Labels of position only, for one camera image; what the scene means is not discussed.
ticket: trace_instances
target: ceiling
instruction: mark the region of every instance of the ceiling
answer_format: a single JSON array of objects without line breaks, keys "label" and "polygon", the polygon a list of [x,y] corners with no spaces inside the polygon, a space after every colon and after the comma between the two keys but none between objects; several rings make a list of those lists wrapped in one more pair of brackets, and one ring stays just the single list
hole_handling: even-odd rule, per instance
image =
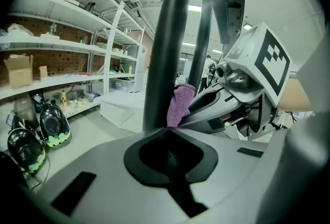
[{"label": "ceiling", "polygon": [[[161,8],[160,0],[124,0],[138,2],[144,23],[156,30]],[[200,6],[202,0],[190,0]],[[184,42],[196,43],[200,13],[189,11]],[[293,59],[292,71],[297,70],[316,48],[324,32],[322,9],[316,0],[245,0],[244,23],[257,25],[265,22],[279,37]],[[221,50],[222,44],[217,23],[212,15],[209,51]],[[183,47],[183,52],[193,53],[193,48]]]}]

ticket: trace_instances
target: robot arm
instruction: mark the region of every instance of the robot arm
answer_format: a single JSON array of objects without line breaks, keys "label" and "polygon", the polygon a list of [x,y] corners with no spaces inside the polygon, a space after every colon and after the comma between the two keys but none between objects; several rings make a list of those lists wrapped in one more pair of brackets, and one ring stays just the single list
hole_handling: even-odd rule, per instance
[{"label": "robot arm", "polygon": [[262,132],[276,115],[290,64],[265,23],[241,34],[216,66],[217,83],[194,98],[180,126],[211,134],[235,124],[245,137]]}]

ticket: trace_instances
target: black pole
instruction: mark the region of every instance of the black pole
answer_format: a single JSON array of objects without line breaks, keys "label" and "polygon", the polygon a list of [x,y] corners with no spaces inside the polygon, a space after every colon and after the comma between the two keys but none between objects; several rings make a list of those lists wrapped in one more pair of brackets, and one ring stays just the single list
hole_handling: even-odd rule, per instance
[{"label": "black pole", "polygon": [[195,87],[195,95],[201,82],[211,30],[212,6],[210,0],[202,0],[201,20],[198,28],[194,57],[188,77],[188,84]]},{"label": "black pole", "polygon": [[189,0],[164,0],[151,52],[145,94],[143,130],[167,126]]}]

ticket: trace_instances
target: shelving unit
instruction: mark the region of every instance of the shelving unit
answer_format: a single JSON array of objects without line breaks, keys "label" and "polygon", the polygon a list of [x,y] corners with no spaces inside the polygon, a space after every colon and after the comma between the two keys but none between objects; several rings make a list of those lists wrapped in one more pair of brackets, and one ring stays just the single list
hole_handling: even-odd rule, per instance
[{"label": "shelving unit", "polygon": [[[51,87],[56,85],[85,82],[92,80],[103,80],[103,95],[109,93],[109,79],[119,77],[135,78],[137,69],[142,63],[139,62],[142,46],[142,38],[144,34],[144,27],[139,25],[125,10],[125,3],[121,1],[117,3],[115,0],[75,0],[79,5],[73,5],[64,0],[14,0],[8,15],[26,18],[36,18],[46,21],[51,21],[57,24],[75,27],[86,32],[101,35],[107,39],[106,48],[103,49],[92,45],[66,41],[61,39],[41,38],[34,37],[13,37],[4,36],[0,37],[0,44],[9,43],[9,48],[2,51],[17,51],[17,50],[57,50],[57,51],[70,51],[89,54],[88,72],[92,72],[93,56],[105,56],[104,69],[109,69],[110,60],[112,58],[120,60],[128,60],[134,62],[135,71],[133,74],[117,73],[110,74],[109,71],[104,71],[103,75],[90,75],[90,76],[74,76],[69,77],[48,77],[42,81],[35,81],[29,86],[11,89],[9,86],[0,87],[0,99],[4,99],[16,94],[29,92],[35,89]],[[96,7],[93,12],[87,12],[83,8],[89,2],[95,2]],[[123,28],[130,30],[141,31],[139,41],[133,39],[121,30]],[[113,43],[117,42],[124,47],[130,45],[130,49],[136,49],[135,53],[131,55],[124,55],[112,51]],[[101,98],[95,100],[79,110],[70,111],[72,114],[66,114],[67,117],[75,115],[90,107],[100,104]]]}]

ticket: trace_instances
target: purple cloth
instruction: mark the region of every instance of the purple cloth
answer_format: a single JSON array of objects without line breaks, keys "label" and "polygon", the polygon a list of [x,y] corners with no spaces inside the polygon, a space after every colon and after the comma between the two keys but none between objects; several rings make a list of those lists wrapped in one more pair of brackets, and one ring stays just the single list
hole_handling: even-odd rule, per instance
[{"label": "purple cloth", "polygon": [[185,115],[189,114],[188,107],[195,95],[192,85],[177,85],[167,112],[167,127],[177,127]]}]

